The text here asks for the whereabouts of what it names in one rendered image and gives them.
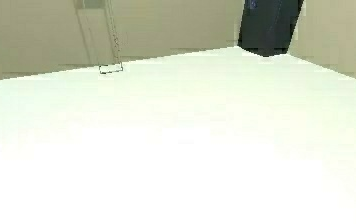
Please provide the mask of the pale floor lamp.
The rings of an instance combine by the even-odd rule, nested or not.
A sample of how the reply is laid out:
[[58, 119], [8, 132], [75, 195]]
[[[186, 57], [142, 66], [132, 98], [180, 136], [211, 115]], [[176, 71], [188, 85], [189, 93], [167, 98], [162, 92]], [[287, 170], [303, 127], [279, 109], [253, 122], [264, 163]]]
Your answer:
[[100, 75], [123, 70], [112, 0], [73, 0], [87, 66], [97, 67]]

